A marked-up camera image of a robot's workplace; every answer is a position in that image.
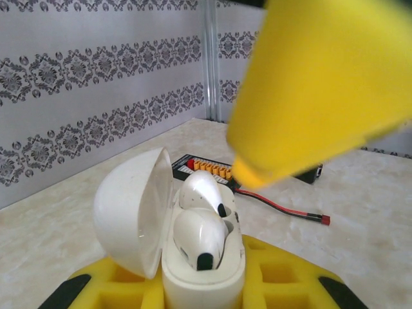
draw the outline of white earbud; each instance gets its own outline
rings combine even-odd
[[[205,208],[227,215],[218,183],[207,171],[196,171],[186,178],[179,193],[179,204],[183,209]]]
[[[173,227],[174,243],[195,270],[218,267],[228,233],[223,219],[203,208],[182,211]]]

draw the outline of beige countertop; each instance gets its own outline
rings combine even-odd
[[[191,120],[0,211],[0,309],[37,308],[68,276],[104,256],[93,231],[98,185],[160,146],[230,163],[226,125]],[[181,182],[175,180],[175,186]],[[236,196],[242,232],[335,272],[370,308],[412,306],[412,160],[352,151],[315,185],[287,178],[260,192],[331,216],[329,227]]]

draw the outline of wallpaper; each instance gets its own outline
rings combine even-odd
[[[216,2],[218,21],[218,97],[227,122],[246,72],[265,11],[225,0]]]
[[[204,118],[200,17],[197,0],[0,0],[0,208]]]

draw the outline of white charging case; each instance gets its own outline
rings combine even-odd
[[[173,172],[166,148],[142,153],[113,169],[95,196],[97,238],[113,260],[152,279],[162,261],[169,309],[229,309],[239,306],[245,280],[245,249],[233,192],[218,185],[229,228],[216,270],[196,271],[173,241],[173,223],[184,211],[179,191],[172,197]]]

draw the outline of damask pattern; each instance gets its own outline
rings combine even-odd
[[[109,82],[145,72],[169,68],[201,58],[200,39],[179,37],[160,42],[121,44],[98,47],[95,51],[69,50],[66,55],[36,55],[32,62],[22,56],[19,63],[9,58],[0,60],[0,106],[6,100],[25,101],[30,93],[34,98],[71,91],[73,87],[88,87],[91,83]]]
[[[198,0],[0,0],[0,12],[10,12],[18,9],[20,12],[41,10],[49,12],[80,12],[87,10],[96,12],[114,11],[145,11],[145,10],[196,10]]]
[[[238,80],[220,80],[220,100],[226,103],[234,103],[238,89],[240,87],[240,81]]]
[[[217,0],[216,7],[217,8],[230,8],[231,6],[239,5],[237,2],[228,1],[228,0]]]
[[[10,149],[0,146],[0,183],[9,187],[18,183],[23,175],[32,177],[203,102],[203,84],[198,82],[142,103],[135,102],[101,116],[61,126],[57,132],[49,130],[43,136],[28,137],[23,143],[14,142]]]
[[[411,154],[397,153],[396,151],[388,151],[388,150],[372,148],[372,147],[362,147],[361,149],[365,151],[371,151],[374,153],[384,153],[385,155],[400,156],[402,158],[412,159],[412,153]]]
[[[219,58],[220,59],[248,59],[252,53],[253,45],[259,32],[253,34],[250,31],[244,31],[242,34],[235,32],[219,33]]]

